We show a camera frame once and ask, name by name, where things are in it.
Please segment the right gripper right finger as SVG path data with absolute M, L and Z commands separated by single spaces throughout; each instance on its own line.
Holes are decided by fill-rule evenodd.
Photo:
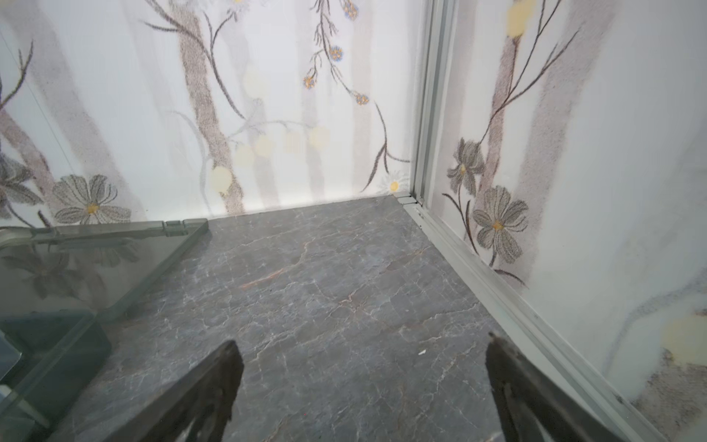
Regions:
M 507 441 L 618 441 L 506 338 L 486 348 L 493 399 Z

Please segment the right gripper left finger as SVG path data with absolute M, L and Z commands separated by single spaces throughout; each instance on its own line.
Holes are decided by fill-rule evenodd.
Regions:
M 108 436 L 109 441 L 220 441 L 244 372 L 234 340 L 223 342 L 150 405 Z

